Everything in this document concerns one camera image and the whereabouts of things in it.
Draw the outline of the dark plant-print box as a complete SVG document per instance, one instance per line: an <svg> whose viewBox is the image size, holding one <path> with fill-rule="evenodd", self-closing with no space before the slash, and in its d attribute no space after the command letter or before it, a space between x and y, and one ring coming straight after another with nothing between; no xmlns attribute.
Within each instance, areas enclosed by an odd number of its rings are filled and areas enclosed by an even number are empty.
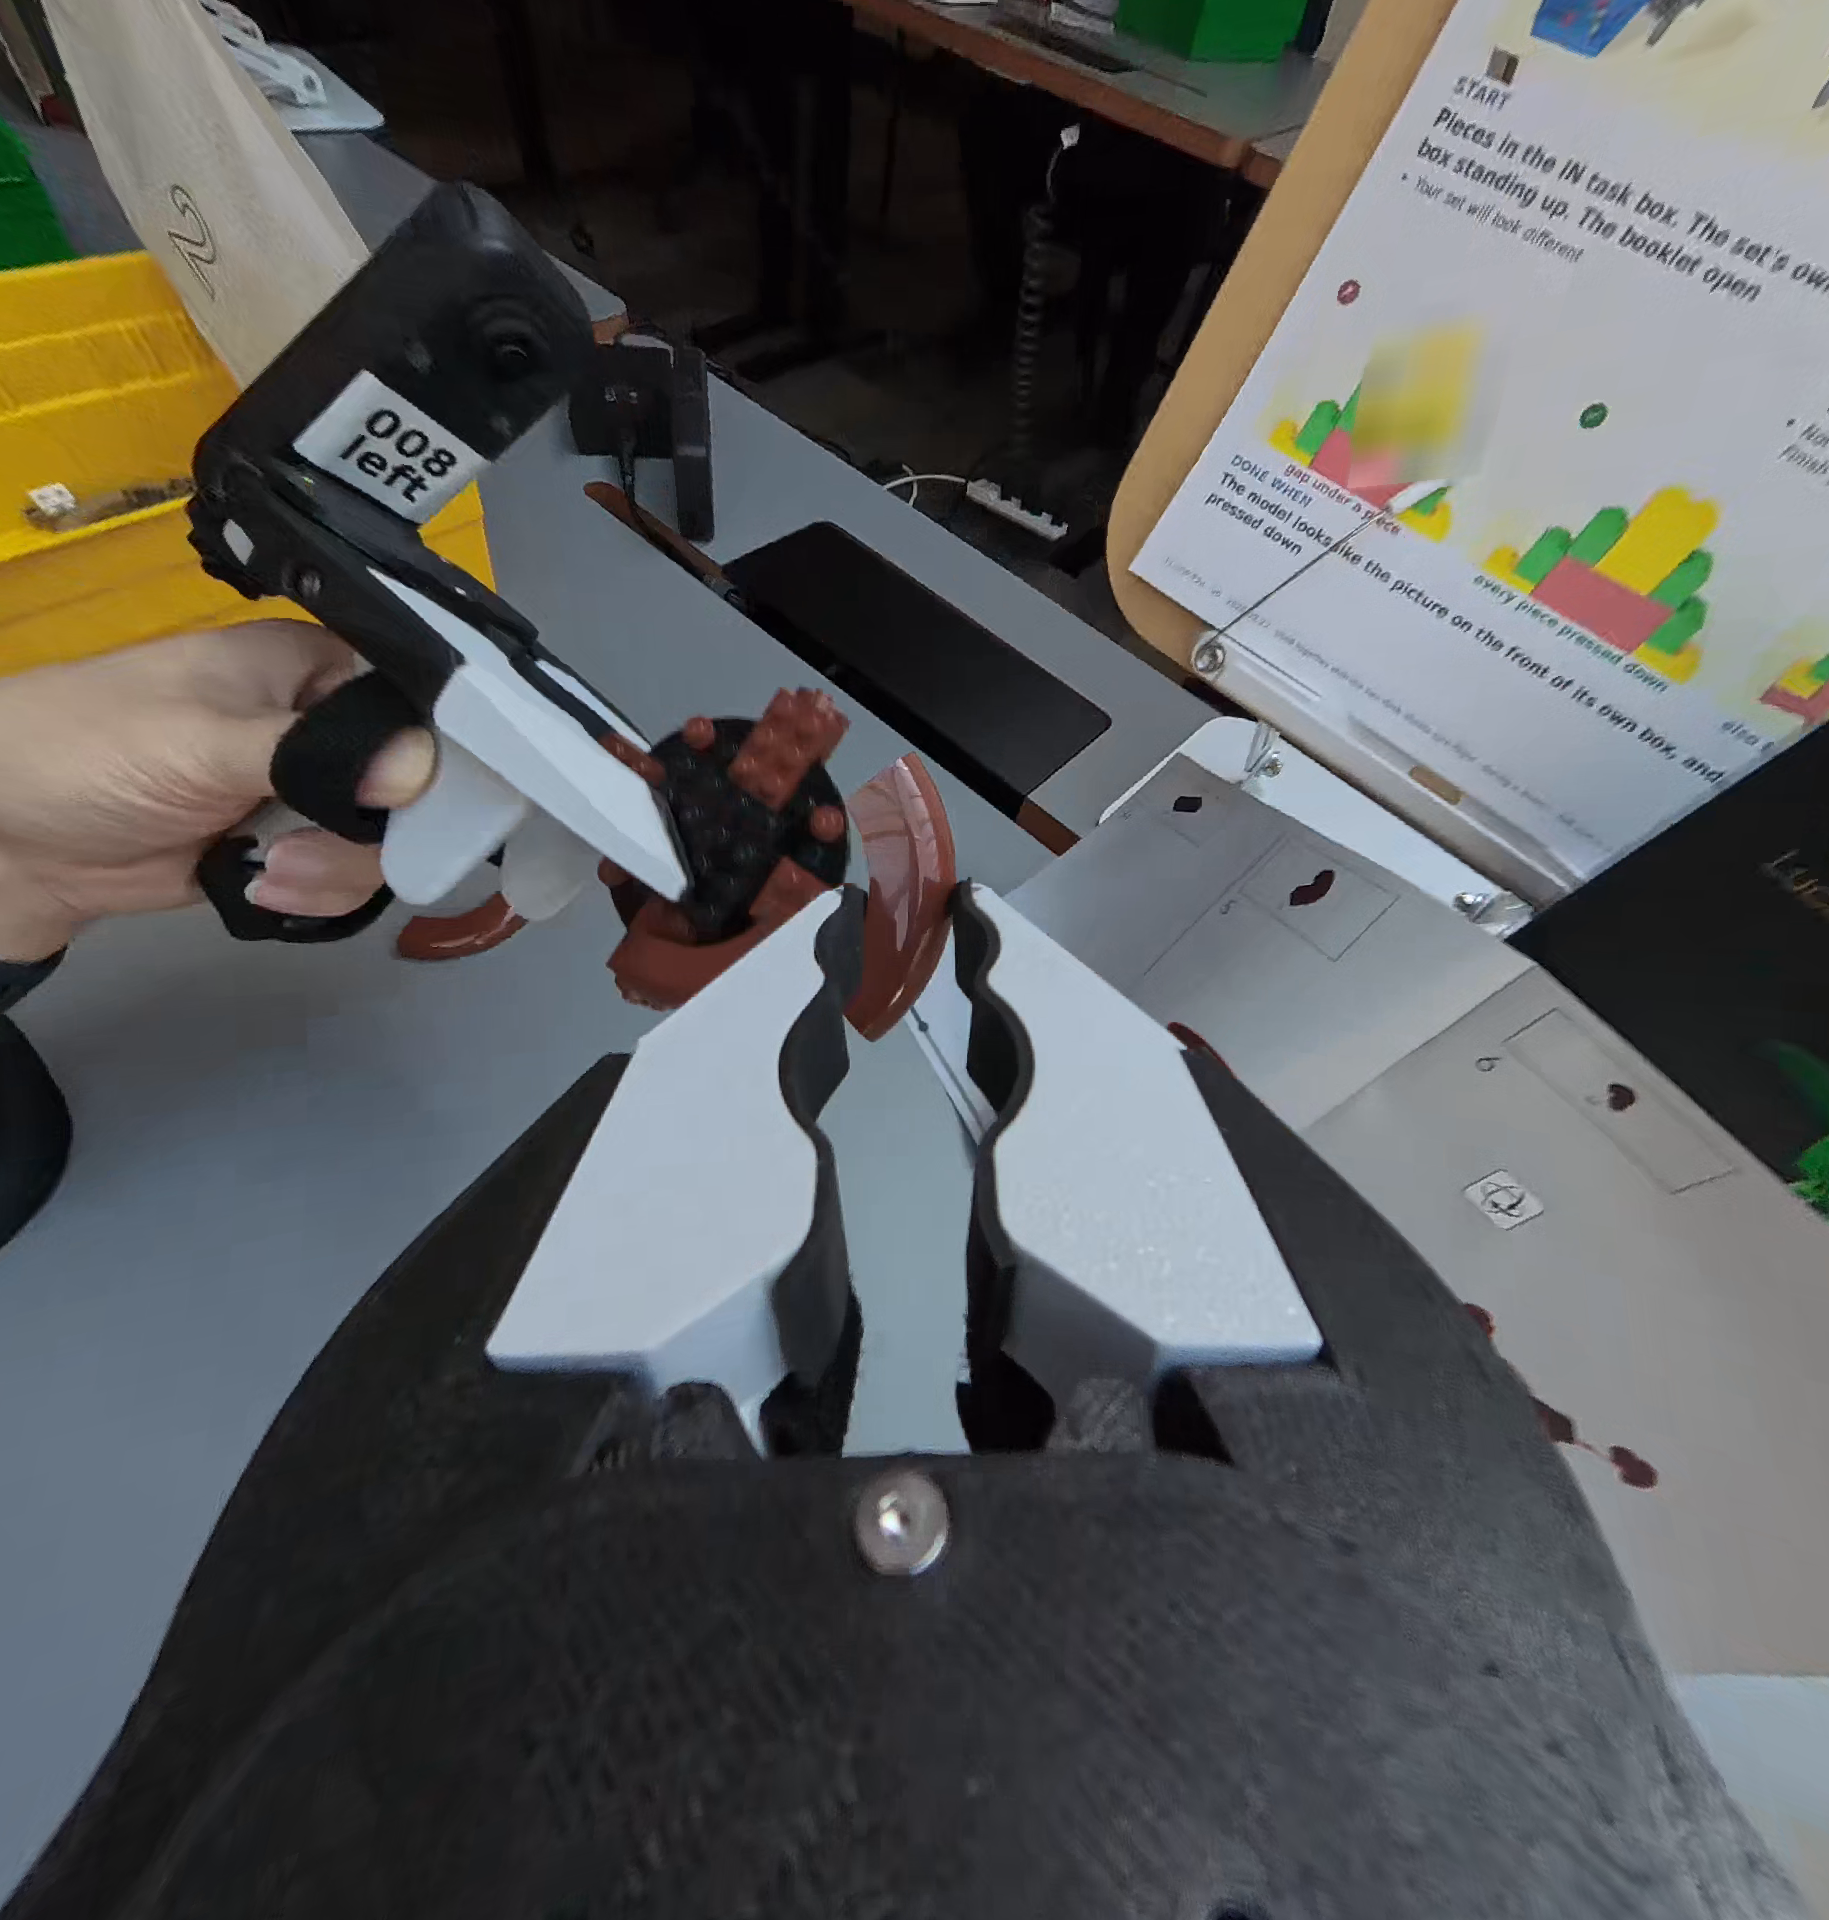
<svg viewBox="0 0 1829 1920"><path fill-rule="evenodd" d="M1829 724L1620 855L1510 951L1580 1009L1527 1065L1667 1192L1712 1157L1655 1079L1829 1223Z"/></svg>

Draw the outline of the white power strip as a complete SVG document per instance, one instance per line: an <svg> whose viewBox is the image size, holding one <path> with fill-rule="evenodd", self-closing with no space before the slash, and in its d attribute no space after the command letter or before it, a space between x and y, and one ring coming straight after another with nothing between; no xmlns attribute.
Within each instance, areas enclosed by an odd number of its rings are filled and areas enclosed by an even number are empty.
<svg viewBox="0 0 1829 1920"><path fill-rule="evenodd" d="M1011 530L1024 530L1044 545L1057 545L1071 540L1071 521L1044 511L1044 503L1027 503L1020 491L1011 491L1001 477L975 477L966 481L966 503L975 503L979 515L994 515L1006 521Z"/></svg>

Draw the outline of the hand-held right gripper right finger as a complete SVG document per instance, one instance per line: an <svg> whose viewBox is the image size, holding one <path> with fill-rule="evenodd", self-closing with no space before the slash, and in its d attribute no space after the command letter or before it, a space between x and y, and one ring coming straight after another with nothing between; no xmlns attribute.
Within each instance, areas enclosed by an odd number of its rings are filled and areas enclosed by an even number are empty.
<svg viewBox="0 0 1829 1920"><path fill-rule="evenodd" d="M1325 1352L1191 1048L989 884L957 884L975 1115L969 1389L1154 1389Z"/></svg>

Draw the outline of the brown brick model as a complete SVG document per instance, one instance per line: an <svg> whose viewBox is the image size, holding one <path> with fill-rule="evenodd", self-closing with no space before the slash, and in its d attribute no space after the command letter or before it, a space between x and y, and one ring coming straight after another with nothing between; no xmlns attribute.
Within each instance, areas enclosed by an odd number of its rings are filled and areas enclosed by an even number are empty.
<svg viewBox="0 0 1829 1920"><path fill-rule="evenodd" d="M781 688L758 721L688 717L660 743L600 736L668 807L688 860L684 902L660 902L615 860L600 884L621 909L609 957L629 1007L678 1009L848 870L848 817L823 769L848 721L823 688Z"/></svg>

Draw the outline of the yellow plastic bin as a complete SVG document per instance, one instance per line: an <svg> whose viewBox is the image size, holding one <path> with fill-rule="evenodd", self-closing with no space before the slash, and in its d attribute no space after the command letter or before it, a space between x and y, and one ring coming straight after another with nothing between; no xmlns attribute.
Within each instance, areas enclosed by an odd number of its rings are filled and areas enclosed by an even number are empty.
<svg viewBox="0 0 1829 1920"><path fill-rule="evenodd" d="M152 254L0 276L0 682L287 613L210 580L159 494L233 395Z"/></svg>

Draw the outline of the dark cloth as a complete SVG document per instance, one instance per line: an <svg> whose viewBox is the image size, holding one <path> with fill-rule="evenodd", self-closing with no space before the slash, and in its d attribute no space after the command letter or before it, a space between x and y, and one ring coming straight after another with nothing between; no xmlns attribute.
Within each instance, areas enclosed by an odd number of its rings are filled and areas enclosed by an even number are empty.
<svg viewBox="0 0 1829 1920"><path fill-rule="evenodd" d="M69 1107L38 1048L0 1021L0 1251L43 1208L69 1158Z"/></svg>

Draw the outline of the black desk mat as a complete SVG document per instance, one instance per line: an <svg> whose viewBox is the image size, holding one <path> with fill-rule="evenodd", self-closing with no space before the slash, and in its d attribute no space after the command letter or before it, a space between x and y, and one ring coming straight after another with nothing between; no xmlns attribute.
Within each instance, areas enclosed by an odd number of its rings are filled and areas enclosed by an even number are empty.
<svg viewBox="0 0 1829 1920"><path fill-rule="evenodd" d="M723 585L1011 821L1110 730L1110 710L829 521L729 559Z"/></svg>

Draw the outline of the tan paper bag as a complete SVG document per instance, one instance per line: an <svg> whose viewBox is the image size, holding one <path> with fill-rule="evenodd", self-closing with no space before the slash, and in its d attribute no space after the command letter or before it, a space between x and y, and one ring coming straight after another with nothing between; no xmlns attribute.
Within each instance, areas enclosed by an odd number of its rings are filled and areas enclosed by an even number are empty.
<svg viewBox="0 0 1829 1920"><path fill-rule="evenodd" d="M48 0L88 148L243 391L370 243L194 0Z"/></svg>

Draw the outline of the brown curved brick piece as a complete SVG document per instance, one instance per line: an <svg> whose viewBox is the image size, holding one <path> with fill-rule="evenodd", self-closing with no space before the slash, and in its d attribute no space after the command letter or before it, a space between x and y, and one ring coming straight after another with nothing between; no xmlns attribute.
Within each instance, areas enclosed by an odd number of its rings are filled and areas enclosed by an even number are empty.
<svg viewBox="0 0 1829 1920"><path fill-rule="evenodd" d="M409 964L474 960L511 945L526 915L506 895L486 895L470 909L409 915L395 936L395 957Z"/></svg>
<svg viewBox="0 0 1829 1920"><path fill-rule="evenodd" d="M858 986L845 1021L874 1046L909 1015L949 951L957 863L944 793L919 754L888 762L845 812L870 877Z"/></svg>

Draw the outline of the grey desk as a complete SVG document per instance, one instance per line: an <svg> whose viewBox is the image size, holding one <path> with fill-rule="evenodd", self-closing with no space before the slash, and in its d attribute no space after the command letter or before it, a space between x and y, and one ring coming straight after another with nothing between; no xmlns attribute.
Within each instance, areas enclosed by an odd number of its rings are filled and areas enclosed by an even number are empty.
<svg viewBox="0 0 1829 1920"><path fill-rule="evenodd" d="M1092 829L1210 710L1075 608L796 435L708 398L713 555L845 524L1110 730L1034 807ZM806 659L665 566L591 494L558 414L478 484L499 595L643 736L753 717ZM200 905L93 926L25 998L74 1115L57 1199L0 1251L0 1907L144 1683L175 1600L262 1436L349 1303L643 1009L591 892L456 960L233 945ZM848 1048L823 1108L866 1317L848 1449L966 1449L969 1158L909 1023Z"/></svg>

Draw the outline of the instruction poster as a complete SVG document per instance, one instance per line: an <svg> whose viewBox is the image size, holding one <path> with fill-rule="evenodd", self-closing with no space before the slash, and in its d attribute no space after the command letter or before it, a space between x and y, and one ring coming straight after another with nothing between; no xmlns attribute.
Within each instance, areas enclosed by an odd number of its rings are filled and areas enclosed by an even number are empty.
<svg viewBox="0 0 1829 1920"><path fill-rule="evenodd" d="M1829 6L1452 6L1132 577L1536 905L1829 724Z"/></svg>

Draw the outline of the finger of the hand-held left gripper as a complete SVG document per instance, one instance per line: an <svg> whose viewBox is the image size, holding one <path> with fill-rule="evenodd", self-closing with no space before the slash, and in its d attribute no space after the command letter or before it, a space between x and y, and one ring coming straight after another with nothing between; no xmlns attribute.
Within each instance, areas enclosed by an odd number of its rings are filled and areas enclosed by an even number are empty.
<svg viewBox="0 0 1829 1920"><path fill-rule="evenodd" d="M684 902L688 863L665 801L548 702L566 673L543 666L543 686L531 686L495 640L430 595L378 571L377 585L456 650L430 710L435 781L385 827L385 884L404 905L438 905L499 848L499 895L511 905L570 905L600 877L600 860L665 902Z"/></svg>
<svg viewBox="0 0 1829 1920"><path fill-rule="evenodd" d="M586 673L555 659L543 645L531 645L531 686L533 697L579 724L595 743L615 754L654 754L654 738L629 724Z"/></svg>

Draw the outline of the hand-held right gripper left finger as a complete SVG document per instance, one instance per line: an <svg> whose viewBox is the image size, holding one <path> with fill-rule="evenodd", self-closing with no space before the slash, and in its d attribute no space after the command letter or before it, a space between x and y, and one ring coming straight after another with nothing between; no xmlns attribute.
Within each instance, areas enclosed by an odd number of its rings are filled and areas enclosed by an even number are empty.
<svg viewBox="0 0 1829 1920"><path fill-rule="evenodd" d="M854 1282L836 1149L866 892L823 892L626 1060L486 1361L708 1385L758 1455L845 1443Z"/></svg>

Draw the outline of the person's left hand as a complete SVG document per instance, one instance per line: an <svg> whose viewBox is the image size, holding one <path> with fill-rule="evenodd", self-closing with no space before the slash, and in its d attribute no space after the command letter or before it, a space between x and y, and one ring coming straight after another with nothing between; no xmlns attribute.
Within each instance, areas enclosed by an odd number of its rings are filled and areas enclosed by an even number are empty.
<svg viewBox="0 0 1829 1920"><path fill-rule="evenodd" d="M264 812L280 738L358 668L308 620L243 620L0 682L0 960L200 902L200 855Z"/></svg>

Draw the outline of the wooden poster board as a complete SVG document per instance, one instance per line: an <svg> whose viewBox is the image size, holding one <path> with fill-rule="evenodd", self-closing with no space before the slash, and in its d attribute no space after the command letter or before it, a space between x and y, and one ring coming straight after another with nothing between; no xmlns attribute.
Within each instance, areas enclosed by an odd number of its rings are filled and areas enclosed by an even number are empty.
<svg viewBox="0 0 1829 1920"><path fill-rule="evenodd" d="M1448 15L1448 0L1366 6L1114 491L1105 566L1132 650L1215 710L1240 706L1191 668L1202 626L1151 589L1132 555L1282 321Z"/></svg>

